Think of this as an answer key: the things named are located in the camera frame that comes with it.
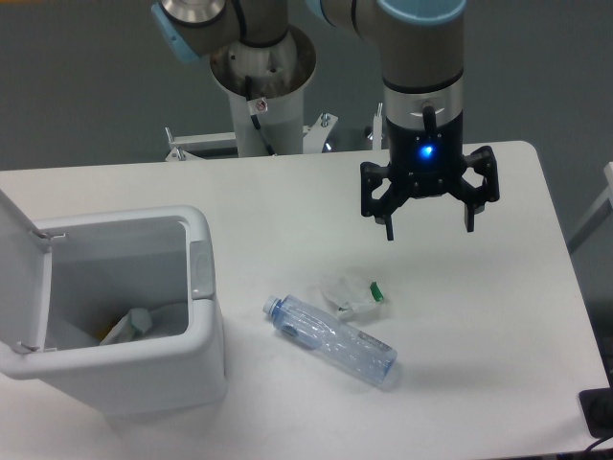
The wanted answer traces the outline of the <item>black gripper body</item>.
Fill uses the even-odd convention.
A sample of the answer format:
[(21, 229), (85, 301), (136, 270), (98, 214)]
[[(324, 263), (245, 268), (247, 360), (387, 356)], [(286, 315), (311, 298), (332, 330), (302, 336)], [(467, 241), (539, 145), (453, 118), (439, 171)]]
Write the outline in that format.
[(465, 169), (463, 152), (464, 113), (428, 132), (387, 123), (390, 152), (389, 180), (395, 195), (442, 196), (449, 185), (458, 185)]

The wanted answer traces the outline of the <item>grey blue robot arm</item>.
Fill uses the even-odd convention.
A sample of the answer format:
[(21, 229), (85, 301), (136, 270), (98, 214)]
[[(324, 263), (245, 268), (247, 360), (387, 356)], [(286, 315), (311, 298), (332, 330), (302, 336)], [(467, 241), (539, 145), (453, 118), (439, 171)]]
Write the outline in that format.
[[(360, 167), (366, 218), (390, 225), (411, 198), (451, 195), (465, 227), (499, 198), (494, 153), (464, 154), (462, 1), (313, 1), (311, 10), (379, 52), (390, 159)], [(231, 104), (238, 154), (301, 153), (303, 92), (316, 66), (285, 1), (157, 1), (152, 15), (175, 55), (207, 58)]]

